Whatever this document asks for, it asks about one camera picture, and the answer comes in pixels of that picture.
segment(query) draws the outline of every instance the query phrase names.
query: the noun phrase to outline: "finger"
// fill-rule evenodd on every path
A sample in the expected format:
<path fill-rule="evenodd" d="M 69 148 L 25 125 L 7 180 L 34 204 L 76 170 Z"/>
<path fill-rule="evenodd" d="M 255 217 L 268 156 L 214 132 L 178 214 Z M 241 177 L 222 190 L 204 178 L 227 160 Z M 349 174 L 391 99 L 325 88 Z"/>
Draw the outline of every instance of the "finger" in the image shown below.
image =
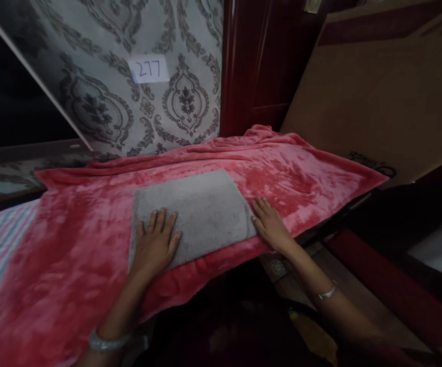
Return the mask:
<path fill-rule="evenodd" d="M 263 203 L 265 205 L 265 208 L 269 211 L 269 212 L 273 212 L 274 208 L 272 207 L 272 205 L 270 205 L 270 203 L 268 202 L 267 198 L 263 197 L 262 198 Z"/>
<path fill-rule="evenodd" d="M 257 203 L 265 215 L 270 213 L 270 209 L 267 208 L 267 205 L 265 205 L 265 202 L 263 201 L 263 199 L 260 196 L 257 197 Z"/>
<path fill-rule="evenodd" d="M 255 216 L 252 216 L 252 222 L 253 225 L 255 226 L 255 229 L 257 230 L 258 234 L 260 236 L 262 236 L 263 238 L 265 238 L 265 227 L 262 224 L 262 221 L 260 219 L 258 219 Z"/>
<path fill-rule="evenodd" d="M 182 237 L 182 232 L 176 233 L 169 242 L 169 255 L 174 257 L 175 251 L 177 251 L 177 247 L 179 246 L 180 239 Z"/>
<path fill-rule="evenodd" d="M 143 224 L 143 222 L 140 222 L 136 229 L 136 237 L 140 238 L 143 237 L 144 235 L 145 235 L 145 225 Z"/>
<path fill-rule="evenodd" d="M 174 228 L 175 220 L 177 219 L 177 213 L 173 213 L 169 220 L 167 220 L 167 223 L 165 225 L 165 228 L 163 229 L 163 233 L 167 234 L 170 237 L 170 234 L 172 233 L 172 229 Z"/>
<path fill-rule="evenodd" d="M 148 228 L 146 229 L 146 233 L 153 233 L 155 229 L 156 216 L 158 215 L 158 211 L 154 211 L 150 217 L 150 223 L 148 223 Z"/>
<path fill-rule="evenodd" d="M 158 218 L 156 220 L 155 224 L 155 232 L 162 232 L 163 231 L 163 224 L 165 223 L 165 214 L 167 213 L 167 210 L 165 208 L 160 209 L 160 214 L 158 215 Z"/>
<path fill-rule="evenodd" d="M 258 204 L 257 200 L 252 200 L 252 207 L 253 210 L 255 211 L 255 214 L 261 218 L 265 216 L 265 212 L 260 208 L 260 205 Z"/>

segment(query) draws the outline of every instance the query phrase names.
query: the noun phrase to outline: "red wooden door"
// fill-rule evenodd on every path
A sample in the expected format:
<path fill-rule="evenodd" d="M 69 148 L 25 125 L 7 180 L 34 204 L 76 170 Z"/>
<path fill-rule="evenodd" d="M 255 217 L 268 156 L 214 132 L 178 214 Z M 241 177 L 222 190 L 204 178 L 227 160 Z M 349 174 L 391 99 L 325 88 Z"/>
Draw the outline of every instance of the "red wooden door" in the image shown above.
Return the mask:
<path fill-rule="evenodd" d="M 254 124 L 279 130 L 327 13 L 358 0 L 225 0 L 220 135 Z"/>

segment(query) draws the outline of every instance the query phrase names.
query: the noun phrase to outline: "cardboard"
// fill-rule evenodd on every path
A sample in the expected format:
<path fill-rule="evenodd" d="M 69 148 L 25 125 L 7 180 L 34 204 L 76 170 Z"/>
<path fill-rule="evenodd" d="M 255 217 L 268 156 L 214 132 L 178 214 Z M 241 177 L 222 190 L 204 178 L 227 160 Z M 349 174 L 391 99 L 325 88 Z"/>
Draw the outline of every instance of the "cardboard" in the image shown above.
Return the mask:
<path fill-rule="evenodd" d="M 391 177 L 382 188 L 440 166 L 442 0 L 329 14 L 281 132 Z"/>

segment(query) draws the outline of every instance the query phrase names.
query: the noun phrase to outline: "silver bracelet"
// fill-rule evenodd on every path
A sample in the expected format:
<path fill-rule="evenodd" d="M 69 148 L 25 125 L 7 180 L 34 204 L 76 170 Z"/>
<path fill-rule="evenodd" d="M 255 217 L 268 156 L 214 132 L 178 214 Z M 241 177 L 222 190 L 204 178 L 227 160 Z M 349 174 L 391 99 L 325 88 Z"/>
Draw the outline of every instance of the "silver bracelet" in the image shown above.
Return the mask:
<path fill-rule="evenodd" d="M 333 286 L 333 288 L 331 288 L 331 290 L 329 292 L 321 293 L 318 295 L 320 299 L 330 298 L 333 294 L 335 294 L 335 292 L 337 291 L 337 287 L 336 287 L 337 283 L 335 281 L 333 281 L 333 283 L 335 285 Z"/>
<path fill-rule="evenodd" d="M 131 334 L 117 340 L 103 340 L 97 335 L 97 328 L 91 331 L 89 335 L 89 345 L 98 352 L 110 352 L 121 349 L 131 339 Z"/>

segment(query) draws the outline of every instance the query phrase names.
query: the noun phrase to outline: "number 277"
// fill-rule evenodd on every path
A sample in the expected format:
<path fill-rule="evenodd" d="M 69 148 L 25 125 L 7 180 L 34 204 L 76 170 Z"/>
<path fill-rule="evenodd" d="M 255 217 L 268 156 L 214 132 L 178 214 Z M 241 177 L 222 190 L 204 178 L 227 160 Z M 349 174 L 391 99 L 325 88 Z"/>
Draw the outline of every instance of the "number 277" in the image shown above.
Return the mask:
<path fill-rule="evenodd" d="M 156 63 L 156 68 L 158 70 L 158 76 L 160 76 L 160 62 L 158 60 L 154 60 L 154 61 L 143 61 L 142 63 L 140 62 L 136 62 L 139 66 L 140 66 L 140 77 L 144 76 L 144 75 L 150 75 L 153 76 L 152 72 L 151 72 L 151 64 L 150 63 Z"/>

